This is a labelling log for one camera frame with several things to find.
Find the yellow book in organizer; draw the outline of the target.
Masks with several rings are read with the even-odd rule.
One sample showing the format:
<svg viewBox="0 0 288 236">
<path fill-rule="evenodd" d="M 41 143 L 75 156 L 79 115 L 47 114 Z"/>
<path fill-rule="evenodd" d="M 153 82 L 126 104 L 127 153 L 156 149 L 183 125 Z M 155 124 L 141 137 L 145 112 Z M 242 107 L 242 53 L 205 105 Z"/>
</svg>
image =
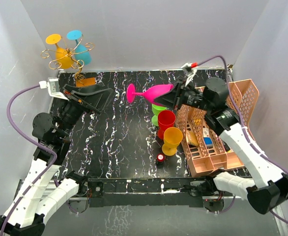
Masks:
<svg viewBox="0 0 288 236">
<path fill-rule="evenodd" d="M 196 138 L 196 135 L 192 129 L 192 126 L 189 121 L 187 121 L 187 126 L 186 126 L 186 137 L 187 137 L 187 143 L 189 145 L 192 145 L 194 147 L 198 147 L 199 143 Z"/>
</svg>

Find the blue white box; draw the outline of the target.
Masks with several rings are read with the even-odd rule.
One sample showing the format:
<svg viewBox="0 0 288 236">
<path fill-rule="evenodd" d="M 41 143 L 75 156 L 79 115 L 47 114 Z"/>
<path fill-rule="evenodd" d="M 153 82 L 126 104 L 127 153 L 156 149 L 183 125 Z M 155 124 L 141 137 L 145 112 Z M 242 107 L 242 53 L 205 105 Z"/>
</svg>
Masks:
<svg viewBox="0 0 288 236">
<path fill-rule="evenodd" d="M 202 131 L 203 131 L 203 139 L 204 139 L 204 143 L 205 143 L 206 147 L 207 148 L 213 148 L 213 142 L 212 142 L 210 135 L 209 135 L 209 129 L 206 127 L 203 127 Z"/>
</svg>

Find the orange wine glass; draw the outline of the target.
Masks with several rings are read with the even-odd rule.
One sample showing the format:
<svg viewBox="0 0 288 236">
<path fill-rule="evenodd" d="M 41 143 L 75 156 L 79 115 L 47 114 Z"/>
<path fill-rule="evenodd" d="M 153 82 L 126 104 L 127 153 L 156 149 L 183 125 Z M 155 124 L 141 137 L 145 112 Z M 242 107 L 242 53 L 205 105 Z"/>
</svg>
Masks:
<svg viewBox="0 0 288 236">
<path fill-rule="evenodd" d="M 164 144 L 162 145 L 162 152 L 166 156 L 173 156 L 177 151 L 177 147 L 183 139 L 183 134 L 180 129 L 170 127 L 164 132 Z"/>
<path fill-rule="evenodd" d="M 68 56 L 68 53 L 65 48 L 62 48 L 58 45 L 58 43 L 62 40 L 62 36 L 60 34 L 51 34 L 46 38 L 46 43 L 49 45 L 55 45 L 55 57 L 56 59 L 52 62 L 57 69 L 68 69 L 72 65 L 72 60 Z"/>
</svg>

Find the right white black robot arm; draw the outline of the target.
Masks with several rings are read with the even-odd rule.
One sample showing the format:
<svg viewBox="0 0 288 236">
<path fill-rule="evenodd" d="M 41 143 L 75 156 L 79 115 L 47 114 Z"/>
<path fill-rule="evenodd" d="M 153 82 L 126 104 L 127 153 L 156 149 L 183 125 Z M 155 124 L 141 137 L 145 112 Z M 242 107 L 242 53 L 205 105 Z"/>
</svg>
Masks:
<svg viewBox="0 0 288 236">
<path fill-rule="evenodd" d="M 266 214 L 288 200 L 288 172 L 272 163 L 258 148 L 247 133 L 240 111 L 227 105 L 228 96 L 228 85 L 212 77 L 202 91 L 184 81 L 162 85 L 153 101 L 174 110 L 187 105 L 205 111 L 206 124 L 235 152 L 251 174 L 251 178 L 241 178 L 226 171 L 215 171 L 206 182 L 207 192 L 211 195 L 230 192 L 246 199 L 258 213 Z"/>
</svg>

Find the teal wine glass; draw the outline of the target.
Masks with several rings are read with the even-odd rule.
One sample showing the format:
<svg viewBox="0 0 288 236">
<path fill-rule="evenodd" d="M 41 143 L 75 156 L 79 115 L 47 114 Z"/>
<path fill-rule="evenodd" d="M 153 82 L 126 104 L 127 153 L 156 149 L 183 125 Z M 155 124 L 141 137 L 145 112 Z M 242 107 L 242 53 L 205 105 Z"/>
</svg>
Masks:
<svg viewBox="0 0 288 236">
<path fill-rule="evenodd" d="M 67 39 L 76 42 L 74 48 L 74 57 L 76 61 L 82 61 L 84 65 L 88 65 L 92 61 L 90 51 L 94 48 L 93 43 L 83 43 L 83 34 L 80 30 L 72 30 L 67 34 Z"/>
</svg>

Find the orange wooden rack base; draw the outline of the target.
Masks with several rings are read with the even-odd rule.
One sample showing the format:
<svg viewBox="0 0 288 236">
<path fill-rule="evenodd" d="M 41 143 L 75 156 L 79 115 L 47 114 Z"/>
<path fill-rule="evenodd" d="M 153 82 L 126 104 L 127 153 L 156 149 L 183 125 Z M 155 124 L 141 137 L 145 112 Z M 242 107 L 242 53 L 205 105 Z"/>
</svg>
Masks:
<svg viewBox="0 0 288 236">
<path fill-rule="evenodd" d="M 85 79 L 79 79 L 75 82 L 77 87 L 87 87 L 87 86 L 93 86 L 96 84 L 95 78 L 85 78 Z"/>
</svg>

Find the red black push button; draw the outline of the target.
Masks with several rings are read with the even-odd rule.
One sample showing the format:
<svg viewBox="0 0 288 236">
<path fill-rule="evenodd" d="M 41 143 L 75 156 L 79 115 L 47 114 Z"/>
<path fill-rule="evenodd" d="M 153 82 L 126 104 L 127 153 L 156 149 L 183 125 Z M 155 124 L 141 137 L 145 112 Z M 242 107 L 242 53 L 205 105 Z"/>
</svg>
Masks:
<svg viewBox="0 0 288 236">
<path fill-rule="evenodd" d="M 161 168 L 164 164 L 164 161 L 165 161 L 165 156 L 162 153 L 158 154 L 156 157 L 156 161 L 155 161 L 156 167 Z"/>
</svg>

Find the green wine glass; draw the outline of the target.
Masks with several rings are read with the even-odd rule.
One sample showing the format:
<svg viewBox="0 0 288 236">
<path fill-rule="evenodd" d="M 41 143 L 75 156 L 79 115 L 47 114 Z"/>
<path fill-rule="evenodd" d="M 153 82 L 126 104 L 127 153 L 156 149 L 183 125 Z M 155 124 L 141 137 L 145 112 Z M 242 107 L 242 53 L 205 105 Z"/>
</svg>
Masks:
<svg viewBox="0 0 288 236">
<path fill-rule="evenodd" d="M 152 112 L 153 112 L 153 117 L 151 118 L 151 122 L 154 126 L 159 126 L 158 125 L 158 115 L 164 111 L 167 110 L 168 108 L 166 107 L 162 107 L 162 106 L 158 106 L 155 104 L 152 104 Z"/>
</svg>

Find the pink plastic file organizer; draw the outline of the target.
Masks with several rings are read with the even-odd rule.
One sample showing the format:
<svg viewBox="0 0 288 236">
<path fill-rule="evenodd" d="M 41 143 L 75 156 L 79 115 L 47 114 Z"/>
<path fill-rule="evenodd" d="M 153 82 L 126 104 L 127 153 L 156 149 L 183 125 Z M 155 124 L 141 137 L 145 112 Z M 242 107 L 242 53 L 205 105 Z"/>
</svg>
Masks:
<svg viewBox="0 0 288 236">
<path fill-rule="evenodd" d="M 251 79 L 230 82 L 231 93 L 235 103 L 240 109 L 246 126 L 249 126 L 252 113 L 259 97 L 259 91 Z M 233 150 L 226 152 L 222 140 L 211 130 L 204 121 L 205 112 L 182 105 L 176 112 L 175 125 L 183 133 L 181 141 L 192 177 L 209 175 L 218 168 L 226 171 L 242 169 L 245 165 Z M 194 147 L 187 143 L 186 126 L 190 122 L 196 135 L 199 146 Z M 209 135 L 213 142 L 213 148 L 207 148 L 203 139 L 203 127 L 209 129 Z"/>
</svg>

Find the black device in organizer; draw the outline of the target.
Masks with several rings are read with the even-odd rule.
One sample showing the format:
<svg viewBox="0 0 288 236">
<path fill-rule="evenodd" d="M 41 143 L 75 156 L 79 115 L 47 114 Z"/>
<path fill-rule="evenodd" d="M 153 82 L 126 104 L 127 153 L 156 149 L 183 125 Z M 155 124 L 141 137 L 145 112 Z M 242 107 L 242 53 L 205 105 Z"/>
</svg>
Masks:
<svg viewBox="0 0 288 236">
<path fill-rule="evenodd" d="M 222 144 L 223 144 L 224 149 L 225 149 L 226 152 L 229 152 L 229 151 L 231 150 L 231 148 L 228 146 L 227 143 L 225 143 L 224 141 L 222 141 Z"/>
</svg>

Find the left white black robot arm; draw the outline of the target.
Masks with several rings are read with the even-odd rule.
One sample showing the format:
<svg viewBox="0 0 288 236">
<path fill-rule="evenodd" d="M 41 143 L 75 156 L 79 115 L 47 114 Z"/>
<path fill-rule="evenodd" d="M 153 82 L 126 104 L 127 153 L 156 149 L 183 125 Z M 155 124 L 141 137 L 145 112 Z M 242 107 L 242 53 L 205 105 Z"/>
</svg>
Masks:
<svg viewBox="0 0 288 236">
<path fill-rule="evenodd" d="M 32 122 L 32 137 L 26 135 L 11 117 L 11 105 L 28 88 L 15 94 L 7 105 L 7 118 L 12 127 L 37 148 L 22 187 L 11 206 L 0 215 L 0 235 L 40 236 L 51 216 L 72 196 L 88 191 L 86 176 L 69 173 L 52 193 L 43 198 L 50 180 L 62 165 L 71 145 L 70 132 L 83 113 L 100 114 L 108 104 L 113 90 L 103 83 L 87 87 L 64 85 L 56 91 L 53 82 L 41 81 L 37 87 L 47 89 L 51 97 L 65 99 L 57 116 L 39 113 Z"/>
</svg>

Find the red wine glass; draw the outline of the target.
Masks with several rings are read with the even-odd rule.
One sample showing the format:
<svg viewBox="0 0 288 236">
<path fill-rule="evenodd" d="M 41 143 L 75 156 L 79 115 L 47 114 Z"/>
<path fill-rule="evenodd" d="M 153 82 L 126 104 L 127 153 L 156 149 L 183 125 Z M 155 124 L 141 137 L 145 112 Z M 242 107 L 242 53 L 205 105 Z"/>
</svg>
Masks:
<svg viewBox="0 0 288 236">
<path fill-rule="evenodd" d="M 170 110 L 161 111 L 158 115 L 158 125 L 159 129 L 157 131 L 157 136 L 159 139 L 163 140 L 164 132 L 166 129 L 173 127 L 175 123 L 175 114 Z"/>
</svg>

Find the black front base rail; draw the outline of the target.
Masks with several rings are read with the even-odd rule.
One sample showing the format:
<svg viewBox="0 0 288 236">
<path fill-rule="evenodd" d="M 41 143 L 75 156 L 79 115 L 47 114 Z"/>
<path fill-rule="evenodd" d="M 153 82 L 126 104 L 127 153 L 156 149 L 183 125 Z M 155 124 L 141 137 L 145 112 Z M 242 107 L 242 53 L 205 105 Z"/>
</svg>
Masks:
<svg viewBox="0 0 288 236">
<path fill-rule="evenodd" d="M 90 207 L 189 206 L 203 207 L 221 194 L 205 178 L 89 178 L 79 190 Z"/>
</svg>

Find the magenta wine glass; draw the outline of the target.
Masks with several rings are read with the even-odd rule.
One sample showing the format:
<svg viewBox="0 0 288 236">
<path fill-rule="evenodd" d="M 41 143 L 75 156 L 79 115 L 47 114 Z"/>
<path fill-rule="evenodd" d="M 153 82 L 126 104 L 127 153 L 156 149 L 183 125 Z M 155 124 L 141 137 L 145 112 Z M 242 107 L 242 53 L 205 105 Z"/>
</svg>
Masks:
<svg viewBox="0 0 288 236">
<path fill-rule="evenodd" d="M 168 93 L 171 89 L 173 89 L 174 85 L 167 84 L 167 85 L 155 85 L 150 87 L 145 92 L 136 92 L 136 88 L 134 84 L 130 84 L 127 88 L 126 98 L 129 103 L 132 103 L 135 100 L 136 96 L 144 97 L 148 102 L 151 104 L 158 105 L 158 103 L 154 102 L 154 99 Z"/>
</svg>

